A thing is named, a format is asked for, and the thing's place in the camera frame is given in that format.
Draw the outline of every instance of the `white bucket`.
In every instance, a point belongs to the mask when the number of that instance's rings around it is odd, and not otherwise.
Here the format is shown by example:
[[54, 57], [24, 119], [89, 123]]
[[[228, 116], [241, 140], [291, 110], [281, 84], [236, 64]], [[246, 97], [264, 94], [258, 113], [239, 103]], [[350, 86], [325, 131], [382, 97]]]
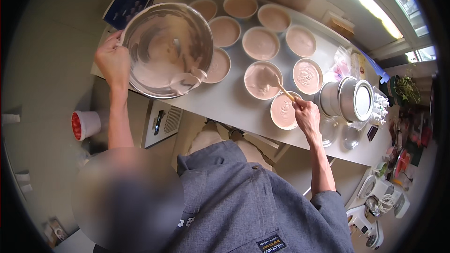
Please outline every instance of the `white bucket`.
[[80, 119], [80, 126], [81, 126], [81, 137], [77, 139], [74, 127], [72, 126], [72, 131], [75, 139], [78, 141], [82, 141], [85, 138], [89, 138], [92, 135], [97, 134], [100, 132], [101, 124], [100, 124], [100, 117], [98, 116], [98, 113], [95, 111], [79, 111], [76, 110], [72, 113], [78, 115], [78, 118]]

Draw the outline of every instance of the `plastic bag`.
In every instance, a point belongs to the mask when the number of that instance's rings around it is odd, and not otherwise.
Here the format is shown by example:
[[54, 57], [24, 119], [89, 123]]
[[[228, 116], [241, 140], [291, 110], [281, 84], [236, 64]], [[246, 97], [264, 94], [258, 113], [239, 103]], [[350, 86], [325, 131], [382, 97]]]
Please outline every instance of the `plastic bag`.
[[352, 48], [345, 49], [344, 47], [339, 46], [334, 54], [334, 65], [326, 73], [327, 79], [330, 81], [341, 81], [344, 77], [351, 75], [351, 53]]

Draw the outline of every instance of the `blue paper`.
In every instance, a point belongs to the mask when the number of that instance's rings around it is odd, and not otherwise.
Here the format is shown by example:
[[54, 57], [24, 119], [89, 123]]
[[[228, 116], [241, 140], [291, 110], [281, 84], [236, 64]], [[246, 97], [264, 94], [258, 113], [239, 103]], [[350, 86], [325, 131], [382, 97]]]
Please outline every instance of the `blue paper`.
[[372, 68], [375, 70], [375, 73], [381, 77], [380, 83], [386, 83], [391, 78], [375, 61], [369, 57], [366, 53], [361, 51], [361, 49], [358, 48], [358, 50], [364, 55], [364, 57], [368, 60], [369, 64], [372, 66]]

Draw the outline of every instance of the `book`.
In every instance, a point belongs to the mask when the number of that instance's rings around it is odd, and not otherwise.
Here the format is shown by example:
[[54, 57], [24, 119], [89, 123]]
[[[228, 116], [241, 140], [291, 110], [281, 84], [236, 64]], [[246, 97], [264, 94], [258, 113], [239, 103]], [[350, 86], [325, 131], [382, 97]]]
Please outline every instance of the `book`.
[[153, 0], [113, 0], [103, 14], [103, 20], [116, 30], [123, 30], [129, 21], [153, 4]]

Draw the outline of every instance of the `potted plant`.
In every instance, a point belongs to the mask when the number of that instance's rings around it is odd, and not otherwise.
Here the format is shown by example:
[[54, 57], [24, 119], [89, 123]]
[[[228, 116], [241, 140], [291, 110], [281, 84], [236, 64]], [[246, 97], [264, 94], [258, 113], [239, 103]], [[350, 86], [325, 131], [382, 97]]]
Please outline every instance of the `potted plant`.
[[380, 85], [380, 90], [388, 96], [391, 106], [393, 104], [404, 106], [420, 102], [420, 92], [412, 78], [407, 75], [392, 76], [388, 82]]

